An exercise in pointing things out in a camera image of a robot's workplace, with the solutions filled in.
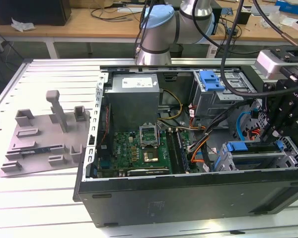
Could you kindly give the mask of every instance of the blue cable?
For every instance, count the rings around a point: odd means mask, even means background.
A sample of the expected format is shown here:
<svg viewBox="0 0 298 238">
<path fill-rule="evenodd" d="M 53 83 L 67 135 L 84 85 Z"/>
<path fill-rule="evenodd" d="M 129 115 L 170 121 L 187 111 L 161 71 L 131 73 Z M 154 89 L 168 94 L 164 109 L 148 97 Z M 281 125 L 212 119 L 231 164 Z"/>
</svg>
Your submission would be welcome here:
<svg viewBox="0 0 298 238">
<path fill-rule="evenodd" d="M 245 140 L 244 136 L 243 136 L 243 133 L 242 131 L 240 130 L 240 120 L 242 119 L 243 115 L 245 114 L 250 114 L 250 112 L 242 112 L 239 117 L 237 118 L 237 121 L 236 121 L 236 131 L 237 131 L 237 134 L 240 138 L 240 140 Z"/>
</svg>

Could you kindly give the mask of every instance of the blue plastic latch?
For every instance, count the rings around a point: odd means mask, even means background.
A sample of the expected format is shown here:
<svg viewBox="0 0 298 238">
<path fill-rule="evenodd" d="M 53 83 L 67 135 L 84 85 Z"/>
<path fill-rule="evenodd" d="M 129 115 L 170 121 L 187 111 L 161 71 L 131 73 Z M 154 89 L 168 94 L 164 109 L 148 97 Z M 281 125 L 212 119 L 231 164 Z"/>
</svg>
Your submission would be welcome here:
<svg viewBox="0 0 298 238">
<path fill-rule="evenodd" d="M 229 142 L 226 147 L 228 148 L 228 145 L 233 148 L 233 150 L 231 151 L 247 151 L 248 148 L 246 146 L 246 144 L 242 141 L 239 142 Z"/>
<path fill-rule="evenodd" d="M 276 141 L 276 145 L 278 146 L 278 148 L 280 149 L 280 151 L 284 150 L 284 144 L 281 140 L 277 140 Z"/>
<path fill-rule="evenodd" d="M 200 71 L 200 81 L 203 82 L 206 91 L 224 91 L 225 89 L 213 71 Z"/>
<path fill-rule="evenodd" d="M 227 150 L 228 150 L 229 152 L 231 152 L 231 151 L 234 150 L 234 148 L 233 148 L 233 146 L 231 145 L 231 143 L 226 144 L 226 147 L 227 147 Z"/>
</svg>

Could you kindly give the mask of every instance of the floor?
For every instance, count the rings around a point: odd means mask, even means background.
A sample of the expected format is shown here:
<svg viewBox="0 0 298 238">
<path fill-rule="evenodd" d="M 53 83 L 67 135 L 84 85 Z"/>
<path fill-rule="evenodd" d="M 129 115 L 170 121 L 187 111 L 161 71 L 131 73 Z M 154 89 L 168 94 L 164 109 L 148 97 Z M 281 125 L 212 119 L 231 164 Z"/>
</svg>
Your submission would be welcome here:
<svg viewBox="0 0 298 238">
<path fill-rule="evenodd" d="M 14 48 L 24 57 L 31 59 L 49 59 L 46 45 L 40 42 L 15 42 Z M 56 43 L 60 57 L 64 59 L 74 58 L 132 58 L 133 47 L 131 43 L 93 43 L 93 54 L 88 55 L 85 43 Z M 256 51 L 263 49 L 263 46 L 235 46 L 238 52 Z M 204 58 L 208 51 L 208 45 L 184 45 L 183 58 Z M 234 55 L 231 58 L 255 58 L 252 55 Z M 10 46 L 4 47 L 4 52 L 0 53 L 0 93 L 6 84 L 13 77 L 14 72 L 21 65 L 22 60 L 18 55 L 10 50 Z"/>
</svg>

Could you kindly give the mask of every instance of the computer case side panel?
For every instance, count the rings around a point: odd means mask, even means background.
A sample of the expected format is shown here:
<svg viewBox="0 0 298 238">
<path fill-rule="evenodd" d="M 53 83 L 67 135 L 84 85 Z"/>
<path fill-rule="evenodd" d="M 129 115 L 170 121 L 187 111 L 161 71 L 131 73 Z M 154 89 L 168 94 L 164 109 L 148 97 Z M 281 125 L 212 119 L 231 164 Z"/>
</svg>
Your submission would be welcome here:
<svg viewBox="0 0 298 238">
<path fill-rule="evenodd" d="M 97 227 L 275 214 L 298 200 L 298 170 L 81 182 Z"/>
</svg>

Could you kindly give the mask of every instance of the wooden workbench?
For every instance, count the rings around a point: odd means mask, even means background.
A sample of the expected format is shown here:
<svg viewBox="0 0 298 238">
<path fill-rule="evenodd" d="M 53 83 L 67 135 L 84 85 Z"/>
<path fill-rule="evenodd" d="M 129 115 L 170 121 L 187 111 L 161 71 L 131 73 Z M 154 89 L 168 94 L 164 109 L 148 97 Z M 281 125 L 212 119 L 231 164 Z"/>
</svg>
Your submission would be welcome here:
<svg viewBox="0 0 298 238">
<path fill-rule="evenodd" d="M 237 9 L 238 3 L 217 1 L 222 7 L 232 7 Z M 263 2 L 263 5 L 273 5 L 273 3 Z M 125 15 L 126 13 L 106 13 L 102 17 L 115 17 Z M 298 18 L 298 15 L 283 13 L 289 17 Z M 72 14 L 65 26 L 46 26 L 36 25 L 35 30 L 19 32 L 9 25 L 0 26 L 0 33 L 9 41 L 39 41 L 45 42 L 49 50 L 51 58 L 58 58 L 57 50 L 54 42 L 116 42 L 116 43 L 132 43 L 139 31 L 140 13 L 135 17 L 128 16 L 130 21 L 125 22 L 107 22 L 93 18 L 90 10 L 86 8 L 73 8 Z M 227 16 L 229 20 L 234 20 L 234 16 Z M 260 25 L 261 17 L 250 16 L 247 25 L 240 25 L 242 35 L 236 41 L 236 45 L 280 45 L 284 44 L 282 39 L 272 28 L 264 29 Z M 283 31 L 298 39 L 298 31 L 283 26 Z M 216 35 L 212 39 L 218 43 L 224 39 L 224 28 L 219 25 Z"/>
</svg>

